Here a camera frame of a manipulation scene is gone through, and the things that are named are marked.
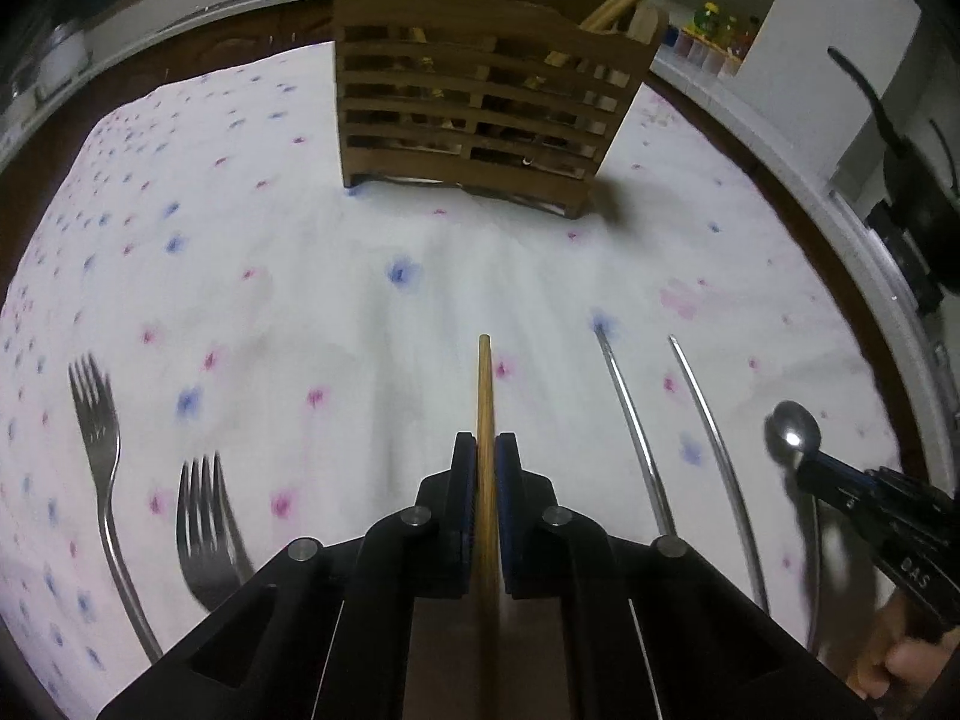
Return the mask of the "person's right hand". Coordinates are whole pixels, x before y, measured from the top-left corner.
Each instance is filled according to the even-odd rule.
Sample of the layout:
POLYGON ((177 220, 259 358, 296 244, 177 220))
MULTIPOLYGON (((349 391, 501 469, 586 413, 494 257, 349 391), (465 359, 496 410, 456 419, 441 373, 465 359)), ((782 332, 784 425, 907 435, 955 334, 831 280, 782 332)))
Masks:
POLYGON ((856 656, 846 686, 861 699, 884 697, 895 681, 924 694, 939 678, 958 645, 958 629, 931 644, 908 634, 910 600, 895 590, 875 613, 866 645, 856 656))

